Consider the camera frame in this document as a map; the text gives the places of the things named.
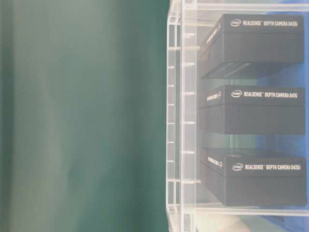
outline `intel logo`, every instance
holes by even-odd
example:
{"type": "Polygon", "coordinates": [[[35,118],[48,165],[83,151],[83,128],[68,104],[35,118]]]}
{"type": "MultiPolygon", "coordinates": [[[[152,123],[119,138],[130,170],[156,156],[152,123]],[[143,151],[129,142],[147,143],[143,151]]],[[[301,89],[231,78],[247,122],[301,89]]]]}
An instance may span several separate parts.
{"type": "Polygon", "coordinates": [[[241,20],[240,19],[234,19],[231,21],[231,26],[232,27],[238,27],[241,24],[241,20]]]}
{"type": "Polygon", "coordinates": [[[232,167],[232,169],[233,169],[234,171],[240,171],[240,170],[242,170],[242,168],[243,168],[243,164],[242,164],[242,163],[235,163],[235,164],[233,165],[233,167],[232,167]]]}
{"type": "Polygon", "coordinates": [[[242,95],[242,91],[241,91],[241,90],[234,90],[234,91],[231,93],[231,96],[232,96],[233,98],[239,98],[241,95],[242,95]]]}

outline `box lid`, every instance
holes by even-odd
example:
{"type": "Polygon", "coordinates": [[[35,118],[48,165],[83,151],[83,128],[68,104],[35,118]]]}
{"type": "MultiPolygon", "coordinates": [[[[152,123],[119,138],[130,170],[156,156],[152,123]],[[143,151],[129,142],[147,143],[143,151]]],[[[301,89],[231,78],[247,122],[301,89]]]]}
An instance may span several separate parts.
{"type": "Polygon", "coordinates": [[[224,177],[305,177],[306,159],[256,148],[205,148],[201,162],[224,177]]]}
{"type": "Polygon", "coordinates": [[[302,15],[223,14],[201,44],[205,51],[222,33],[303,33],[302,15]]]}
{"type": "Polygon", "coordinates": [[[224,85],[200,94],[200,108],[220,104],[304,107],[304,89],[296,87],[224,85]]]}

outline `black product box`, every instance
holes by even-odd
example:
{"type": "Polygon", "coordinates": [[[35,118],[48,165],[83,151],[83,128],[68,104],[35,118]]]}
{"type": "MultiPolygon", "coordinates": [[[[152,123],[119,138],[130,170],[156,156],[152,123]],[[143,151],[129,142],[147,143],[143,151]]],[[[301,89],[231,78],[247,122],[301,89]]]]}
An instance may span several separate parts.
{"type": "Polygon", "coordinates": [[[201,181],[226,206],[305,205],[306,159],[253,148],[207,148],[201,181]]]}
{"type": "Polygon", "coordinates": [[[206,78],[261,78],[303,60],[303,16],[224,14],[201,44],[199,70],[206,78]]]}
{"type": "Polygon", "coordinates": [[[205,129],[222,134],[304,134],[304,90],[224,85],[200,94],[205,129]]]}

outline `acrylic display case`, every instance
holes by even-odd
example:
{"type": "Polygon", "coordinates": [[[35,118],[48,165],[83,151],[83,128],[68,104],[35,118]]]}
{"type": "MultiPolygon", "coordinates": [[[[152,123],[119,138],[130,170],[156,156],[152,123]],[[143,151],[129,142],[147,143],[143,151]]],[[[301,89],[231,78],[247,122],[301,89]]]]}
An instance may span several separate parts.
{"type": "Polygon", "coordinates": [[[309,231],[309,2],[170,0],[171,232],[309,231]]]}

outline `green curtain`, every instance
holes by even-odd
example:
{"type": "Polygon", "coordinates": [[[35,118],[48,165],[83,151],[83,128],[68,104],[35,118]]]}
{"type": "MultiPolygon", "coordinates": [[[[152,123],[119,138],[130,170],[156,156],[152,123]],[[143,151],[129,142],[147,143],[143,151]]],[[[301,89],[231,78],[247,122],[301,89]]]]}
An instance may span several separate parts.
{"type": "Polygon", "coordinates": [[[167,0],[1,0],[4,232],[166,232],[167,0]]]}

